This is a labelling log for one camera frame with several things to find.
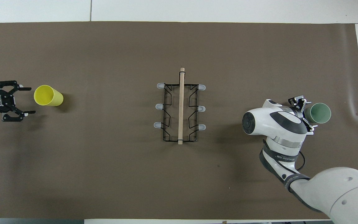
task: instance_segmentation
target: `silver band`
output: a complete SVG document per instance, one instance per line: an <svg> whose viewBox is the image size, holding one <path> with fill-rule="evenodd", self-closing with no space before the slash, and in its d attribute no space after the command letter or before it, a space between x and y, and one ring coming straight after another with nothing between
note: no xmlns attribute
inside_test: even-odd
<svg viewBox="0 0 358 224"><path fill-rule="evenodd" d="M280 138L278 136L276 136L273 141L279 143L280 145L282 146L286 146L286 147L289 147L289 148L299 148L302 146L302 143L303 142L290 142L288 140L285 140L283 138Z"/></svg>

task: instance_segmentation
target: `black strap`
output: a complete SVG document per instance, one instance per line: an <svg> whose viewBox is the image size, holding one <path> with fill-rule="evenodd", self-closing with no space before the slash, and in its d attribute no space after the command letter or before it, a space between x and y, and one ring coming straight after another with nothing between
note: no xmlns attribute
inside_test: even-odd
<svg viewBox="0 0 358 224"><path fill-rule="evenodd" d="M281 161L281 162L295 162L297 159L297 155L296 156L288 156L288 155L284 155L275 151L272 151L269 146L267 145L267 142L265 140L263 140L263 151L269 155L270 157L272 157L274 160L277 161Z"/></svg>
<svg viewBox="0 0 358 224"><path fill-rule="evenodd" d="M310 180L310 177L301 174L301 173L295 173L292 174L290 176L288 176L285 180L284 180L284 187L291 193L293 193L293 190L290 188L290 185L292 182L299 180L299 179L305 179L305 180Z"/></svg>

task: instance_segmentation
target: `yellow cup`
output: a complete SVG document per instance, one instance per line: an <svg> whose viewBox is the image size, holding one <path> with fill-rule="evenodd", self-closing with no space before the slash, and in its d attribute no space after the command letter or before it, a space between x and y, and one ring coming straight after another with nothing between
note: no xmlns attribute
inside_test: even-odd
<svg viewBox="0 0 358 224"><path fill-rule="evenodd" d="M41 106L59 106L63 95L48 85L41 85L34 92L34 100Z"/></svg>

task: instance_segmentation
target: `black robotic gripper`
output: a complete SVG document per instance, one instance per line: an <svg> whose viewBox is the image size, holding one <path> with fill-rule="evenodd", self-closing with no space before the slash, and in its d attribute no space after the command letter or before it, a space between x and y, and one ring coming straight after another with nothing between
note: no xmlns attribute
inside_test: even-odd
<svg viewBox="0 0 358 224"><path fill-rule="evenodd" d="M6 92L2 88L5 86L13 86L11 91ZM16 91L30 91L30 87L23 87L19 85L17 81L0 81L0 113L2 113L2 121L3 122L20 122L29 114L34 114L35 110L29 111L21 111L19 108L16 107L15 98L13 96L14 92ZM11 117L7 113L9 111L13 111L18 116Z"/></svg>

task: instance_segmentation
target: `white floor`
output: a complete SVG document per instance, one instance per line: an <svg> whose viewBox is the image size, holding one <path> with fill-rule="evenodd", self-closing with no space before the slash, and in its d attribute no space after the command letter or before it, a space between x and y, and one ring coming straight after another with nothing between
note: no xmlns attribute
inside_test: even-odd
<svg viewBox="0 0 358 224"><path fill-rule="evenodd" d="M0 0L0 23L49 21L353 23L358 40L358 0ZM115 220L114 223L138 221ZM220 221L183 220L175 223ZM88 220L87 223L111 222Z"/></svg>

